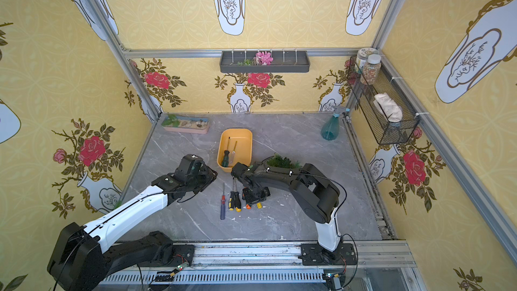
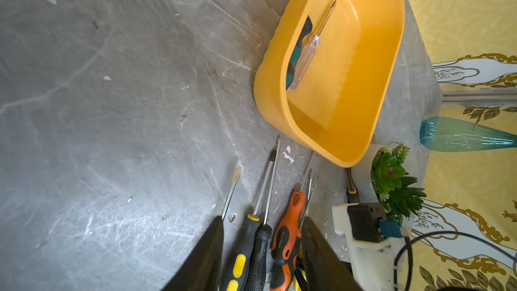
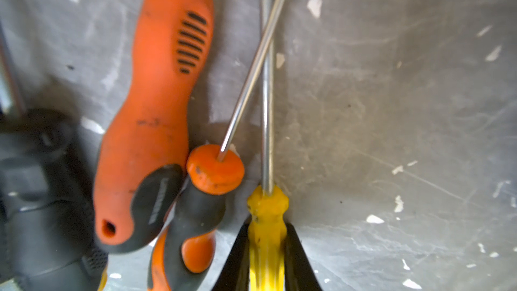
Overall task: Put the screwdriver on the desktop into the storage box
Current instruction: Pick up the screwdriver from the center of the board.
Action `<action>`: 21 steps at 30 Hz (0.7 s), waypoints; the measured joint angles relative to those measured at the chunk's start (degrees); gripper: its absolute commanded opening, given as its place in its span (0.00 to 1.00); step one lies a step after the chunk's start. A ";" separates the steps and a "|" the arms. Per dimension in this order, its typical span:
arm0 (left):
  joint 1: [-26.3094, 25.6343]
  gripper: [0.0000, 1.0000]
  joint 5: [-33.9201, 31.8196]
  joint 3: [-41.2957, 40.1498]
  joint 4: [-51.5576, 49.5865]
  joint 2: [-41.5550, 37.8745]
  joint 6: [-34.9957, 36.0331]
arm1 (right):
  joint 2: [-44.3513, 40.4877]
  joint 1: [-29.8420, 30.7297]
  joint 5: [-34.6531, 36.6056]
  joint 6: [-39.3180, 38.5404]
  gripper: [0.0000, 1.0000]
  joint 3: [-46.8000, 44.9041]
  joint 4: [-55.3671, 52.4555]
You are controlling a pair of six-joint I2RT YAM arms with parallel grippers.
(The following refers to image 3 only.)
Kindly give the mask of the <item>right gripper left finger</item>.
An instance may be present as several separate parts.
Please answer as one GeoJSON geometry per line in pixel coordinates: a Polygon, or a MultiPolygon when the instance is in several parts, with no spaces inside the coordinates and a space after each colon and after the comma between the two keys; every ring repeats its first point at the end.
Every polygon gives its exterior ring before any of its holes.
{"type": "Polygon", "coordinates": [[[212,291],[248,291],[250,269],[249,223],[238,232],[235,243],[212,291]]]}

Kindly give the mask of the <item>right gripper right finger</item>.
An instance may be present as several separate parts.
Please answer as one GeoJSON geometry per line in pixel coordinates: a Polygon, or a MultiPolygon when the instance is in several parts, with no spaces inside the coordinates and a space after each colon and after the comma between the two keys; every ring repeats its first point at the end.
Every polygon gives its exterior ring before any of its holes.
{"type": "Polygon", "coordinates": [[[287,291],[322,291],[296,229],[287,223],[285,238],[285,289],[287,291]]]}

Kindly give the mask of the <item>orange black grip screwdriver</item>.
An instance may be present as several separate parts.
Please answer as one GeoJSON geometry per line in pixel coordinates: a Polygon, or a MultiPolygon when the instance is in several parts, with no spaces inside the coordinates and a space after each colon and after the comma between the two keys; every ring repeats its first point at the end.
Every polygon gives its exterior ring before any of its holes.
{"type": "Polygon", "coordinates": [[[244,178],[244,164],[230,144],[263,70],[284,3],[273,2],[222,144],[198,146],[188,156],[172,220],[152,251],[148,290],[197,290],[214,259],[215,231],[226,211],[226,195],[244,178]]]}

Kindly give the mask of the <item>yellow handle screwdriver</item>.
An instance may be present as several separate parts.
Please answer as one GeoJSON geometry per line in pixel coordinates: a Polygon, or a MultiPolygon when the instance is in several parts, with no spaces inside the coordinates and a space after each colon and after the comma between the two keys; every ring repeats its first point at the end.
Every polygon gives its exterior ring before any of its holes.
{"type": "Polygon", "coordinates": [[[285,0],[261,0],[262,37],[260,52],[264,56],[261,78],[262,142],[261,186],[248,198],[252,221],[249,226],[250,287],[252,290],[284,289],[284,257],[287,228],[283,216],[289,202],[273,179],[274,157],[274,33],[285,0]]]}

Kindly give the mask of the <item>orange handle screwdriver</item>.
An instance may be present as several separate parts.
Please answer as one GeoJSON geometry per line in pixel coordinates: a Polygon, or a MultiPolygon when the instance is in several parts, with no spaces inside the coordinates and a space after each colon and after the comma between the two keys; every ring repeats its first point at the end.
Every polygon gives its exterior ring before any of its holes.
{"type": "Polygon", "coordinates": [[[214,33],[212,0],[144,0],[129,93],[102,139],[94,181],[96,241],[139,250],[162,230],[186,175],[187,107],[214,33]]]}

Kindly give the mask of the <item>black yellow screwdriver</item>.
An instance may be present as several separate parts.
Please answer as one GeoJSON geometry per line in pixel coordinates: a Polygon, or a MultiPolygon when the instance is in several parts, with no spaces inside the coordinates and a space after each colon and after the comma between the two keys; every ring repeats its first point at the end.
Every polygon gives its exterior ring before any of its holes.
{"type": "Polygon", "coordinates": [[[1,42],[1,204],[7,260],[22,290],[102,290],[108,256],[94,241],[92,203],[69,164],[73,121],[29,109],[1,42]]]}

